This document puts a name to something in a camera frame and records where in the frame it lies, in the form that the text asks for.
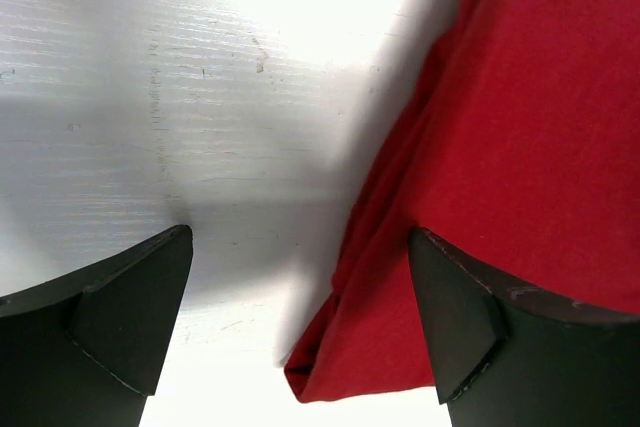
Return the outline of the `red t shirt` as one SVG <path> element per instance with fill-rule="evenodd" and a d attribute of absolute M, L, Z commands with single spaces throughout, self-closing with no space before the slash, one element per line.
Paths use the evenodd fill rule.
<path fill-rule="evenodd" d="M 639 0 L 459 0 L 285 365 L 298 401 L 433 383 L 414 226 L 558 294 L 638 312 Z"/>

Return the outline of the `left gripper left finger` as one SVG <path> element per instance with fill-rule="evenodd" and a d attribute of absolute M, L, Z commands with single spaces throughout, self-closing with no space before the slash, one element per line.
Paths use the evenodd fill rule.
<path fill-rule="evenodd" d="M 192 230 L 176 225 L 2 297 L 2 425 L 139 425 L 192 258 Z"/>

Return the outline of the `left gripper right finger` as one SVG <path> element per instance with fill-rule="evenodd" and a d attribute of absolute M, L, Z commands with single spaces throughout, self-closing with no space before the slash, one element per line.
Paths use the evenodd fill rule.
<path fill-rule="evenodd" d="M 639 319 L 545 290 L 424 228 L 409 267 L 455 426 L 635 426 Z"/>

